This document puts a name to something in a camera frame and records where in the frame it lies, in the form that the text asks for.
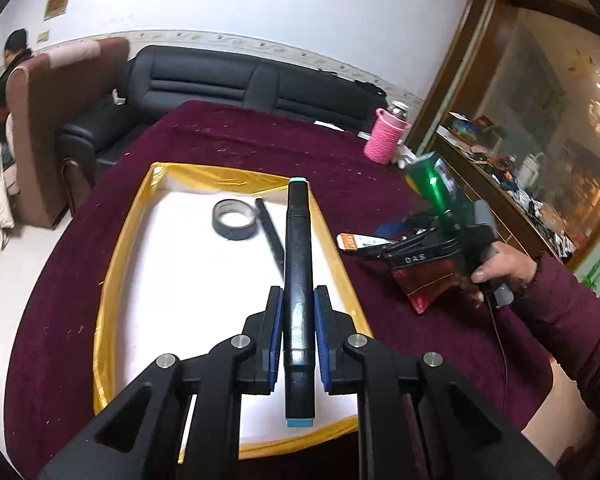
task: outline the metal bolt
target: metal bolt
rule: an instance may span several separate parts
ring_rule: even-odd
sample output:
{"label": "metal bolt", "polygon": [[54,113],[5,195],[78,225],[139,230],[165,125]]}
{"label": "metal bolt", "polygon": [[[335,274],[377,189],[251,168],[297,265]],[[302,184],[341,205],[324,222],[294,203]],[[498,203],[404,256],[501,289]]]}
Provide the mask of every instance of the metal bolt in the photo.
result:
{"label": "metal bolt", "polygon": [[160,368],[171,368],[174,364],[176,364],[176,356],[173,354],[162,354],[155,360],[155,363]]}
{"label": "metal bolt", "polygon": [[443,362],[442,355],[437,352],[427,352],[422,357],[422,360],[424,361],[424,364],[432,368],[440,366]]}
{"label": "metal bolt", "polygon": [[248,335],[240,334],[231,339],[231,345],[236,348],[246,348],[251,343],[251,338]]}
{"label": "metal bolt", "polygon": [[353,346],[353,348],[362,348],[366,345],[366,337],[362,334],[351,334],[347,337],[347,343]]}

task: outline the person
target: person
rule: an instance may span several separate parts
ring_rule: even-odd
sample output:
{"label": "person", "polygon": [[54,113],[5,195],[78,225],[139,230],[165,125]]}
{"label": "person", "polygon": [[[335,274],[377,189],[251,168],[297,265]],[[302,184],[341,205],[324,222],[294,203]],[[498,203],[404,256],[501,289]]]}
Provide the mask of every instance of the person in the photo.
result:
{"label": "person", "polygon": [[[496,255],[471,275],[473,283],[505,278],[513,312],[576,381],[582,400],[600,418],[600,299],[559,260],[535,260],[502,242]],[[469,291],[475,300],[481,293]]]}
{"label": "person", "polygon": [[27,45],[27,31],[21,28],[10,34],[4,45],[4,65],[6,70],[0,76],[0,145],[2,146],[2,166],[3,169],[13,164],[13,157],[9,151],[6,137],[6,122],[9,116],[7,106],[7,80],[11,72],[31,58],[31,50]]}

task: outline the hand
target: hand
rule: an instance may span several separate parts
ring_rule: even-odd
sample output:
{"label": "hand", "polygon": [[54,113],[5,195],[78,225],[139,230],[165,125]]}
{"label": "hand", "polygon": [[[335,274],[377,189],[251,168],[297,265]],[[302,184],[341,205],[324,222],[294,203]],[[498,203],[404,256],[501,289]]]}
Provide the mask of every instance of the hand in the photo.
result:
{"label": "hand", "polygon": [[475,269],[471,281],[482,283],[493,278],[505,278],[513,292],[520,292],[522,288],[533,280],[538,269],[538,264],[526,254],[502,242],[494,242],[492,247],[497,254]]}

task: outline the maroon sweater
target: maroon sweater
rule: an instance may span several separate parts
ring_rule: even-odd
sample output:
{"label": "maroon sweater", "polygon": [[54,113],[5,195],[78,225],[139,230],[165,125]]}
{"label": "maroon sweater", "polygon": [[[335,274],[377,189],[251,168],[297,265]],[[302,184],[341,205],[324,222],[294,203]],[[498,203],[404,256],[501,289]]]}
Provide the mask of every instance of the maroon sweater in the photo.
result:
{"label": "maroon sweater", "polygon": [[531,333],[578,383],[600,418],[600,300],[558,260],[543,254],[522,297],[512,305]]}

